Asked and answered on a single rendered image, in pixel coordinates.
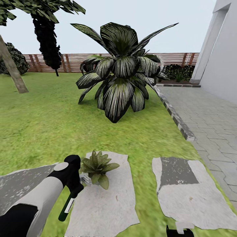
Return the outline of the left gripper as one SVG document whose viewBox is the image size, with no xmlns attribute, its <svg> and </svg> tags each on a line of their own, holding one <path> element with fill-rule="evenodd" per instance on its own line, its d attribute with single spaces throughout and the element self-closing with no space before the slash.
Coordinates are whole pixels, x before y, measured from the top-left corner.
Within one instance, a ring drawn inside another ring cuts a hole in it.
<svg viewBox="0 0 237 237">
<path fill-rule="evenodd" d="M 84 186 L 80 182 L 79 176 L 73 180 L 69 180 L 66 186 L 70 189 L 71 192 L 74 193 L 75 196 L 77 196 L 77 194 L 84 189 Z"/>
</svg>

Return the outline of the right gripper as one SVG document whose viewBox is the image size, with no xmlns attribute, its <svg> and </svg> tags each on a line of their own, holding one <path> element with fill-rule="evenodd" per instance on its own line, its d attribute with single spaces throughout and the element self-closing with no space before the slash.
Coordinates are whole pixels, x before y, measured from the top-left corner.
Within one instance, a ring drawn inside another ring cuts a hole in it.
<svg viewBox="0 0 237 237">
<path fill-rule="evenodd" d="M 166 227 L 167 237 L 193 237 L 190 230 L 183 230 L 184 234 L 178 234 L 177 230 Z"/>
</svg>

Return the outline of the insectifuge atomizer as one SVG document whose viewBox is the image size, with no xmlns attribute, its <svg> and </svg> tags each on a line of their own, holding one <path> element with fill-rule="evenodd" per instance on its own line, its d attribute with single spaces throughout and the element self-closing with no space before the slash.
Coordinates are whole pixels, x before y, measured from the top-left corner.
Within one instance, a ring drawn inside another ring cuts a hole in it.
<svg viewBox="0 0 237 237">
<path fill-rule="evenodd" d="M 70 209 L 71 209 L 71 207 L 72 207 L 72 205 L 75 201 L 75 198 L 76 197 L 75 197 L 74 193 L 71 192 L 68 199 L 67 199 L 67 201 L 66 201 L 66 203 L 65 203 L 65 205 L 64 205 L 64 207 L 63 207 L 63 209 L 62 209 L 62 211 L 61 211 L 61 213 L 60 213 L 60 215 L 59 215 L 59 217 L 58 217 L 59 221 L 61 221 L 61 222 L 65 221 L 65 219 L 66 219 L 66 217 L 67 217 L 67 215 L 68 215 L 68 213 L 69 213 L 69 211 L 70 211 Z"/>
</svg>

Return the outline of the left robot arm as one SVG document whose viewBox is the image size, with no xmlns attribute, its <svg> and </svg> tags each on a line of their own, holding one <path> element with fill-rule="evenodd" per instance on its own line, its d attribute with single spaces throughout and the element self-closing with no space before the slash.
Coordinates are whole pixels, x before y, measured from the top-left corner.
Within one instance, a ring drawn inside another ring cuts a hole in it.
<svg viewBox="0 0 237 237">
<path fill-rule="evenodd" d="M 37 237 L 63 188 L 67 186 L 77 196 L 92 181 L 85 173 L 79 175 L 81 159 L 67 156 L 54 167 L 38 186 L 19 199 L 0 216 L 0 237 Z"/>
</svg>

